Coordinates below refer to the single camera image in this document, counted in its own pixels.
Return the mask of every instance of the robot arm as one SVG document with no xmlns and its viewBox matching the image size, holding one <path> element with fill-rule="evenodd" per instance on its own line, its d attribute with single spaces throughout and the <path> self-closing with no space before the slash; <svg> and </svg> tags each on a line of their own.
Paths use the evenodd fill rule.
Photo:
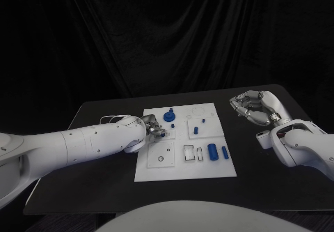
<svg viewBox="0 0 334 232">
<path fill-rule="evenodd" d="M 102 158 L 120 151 L 137 152 L 146 136 L 164 134 L 154 115 L 125 116 L 107 123 L 55 133 L 17 136 L 0 133 L 0 209 L 55 169 Z"/>
<path fill-rule="evenodd" d="M 256 134 L 262 148 L 274 148 L 288 167 L 311 166 L 334 180 L 334 135 L 328 135 L 313 122 L 292 120 L 281 101 L 269 91 L 248 91 L 229 101 L 239 116 L 245 116 L 256 125 L 275 126 L 271 131 Z M 261 107 L 264 112 L 251 110 Z"/>
</svg>

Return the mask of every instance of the blue object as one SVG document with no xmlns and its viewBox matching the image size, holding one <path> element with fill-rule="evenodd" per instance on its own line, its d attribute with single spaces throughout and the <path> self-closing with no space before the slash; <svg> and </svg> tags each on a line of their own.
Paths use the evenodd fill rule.
<svg viewBox="0 0 334 232">
<path fill-rule="evenodd" d="M 212 160 L 212 161 L 218 160 L 218 159 L 219 159 L 219 156 L 218 156 L 216 144 L 209 144 L 209 145 L 208 145 L 208 150 L 209 150 L 210 160 Z"/>
<path fill-rule="evenodd" d="M 176 114 L 173 112 L 173 108 L 170 108 L 169 112 L 164 114 L 164 121 L 172 122 L 176 119 Z"/>
<path fill-rule="evenodd" d="M 223 154 L 225 154 L 225 159 L 228 160 L 229 159 L 229 154 L 228 154 L 228 150 L 226 150 L 225 146 L 222 147 L 222 150 L 223 150 Z"/>
</svg>

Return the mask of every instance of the table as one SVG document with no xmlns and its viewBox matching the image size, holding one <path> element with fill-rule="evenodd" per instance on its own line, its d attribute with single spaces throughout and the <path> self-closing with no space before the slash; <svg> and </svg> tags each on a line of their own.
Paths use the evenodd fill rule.
<svg viewBox="0 0 334 232">
<path fill-rule="evenodd" d="M 238 177 L 136 183 L 137 153 L 121 152 L 46 175 L 25 214 L 118 213 L 174 200 L 219 202 L 261 211 L 334 209 L 334 182 L 311 167 L 288 168 L 255 138 L 271 126 L 256 126 L 236 116 L 229 99 L 248 90 L 271 91 L 292 118 L 310 120 L 287 90 L 279 85 L 265 85 L 87 102 L 69 127 L 95 125 L 105 115 L 141 116 L 147 108 L 213 102 Z"/>
</svg>

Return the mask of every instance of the black curtain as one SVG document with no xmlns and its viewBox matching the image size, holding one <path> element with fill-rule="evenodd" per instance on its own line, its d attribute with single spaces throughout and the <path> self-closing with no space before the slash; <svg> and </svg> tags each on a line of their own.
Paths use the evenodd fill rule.
<svg viewBox="0 0 334 232">
<path fill-rule="evenodd" d="M 2 11 L 2 132 L 65 130 L 85 101 L 274 83 L 334 131 L 331 1 L 7 0 Z"/>
</svg>

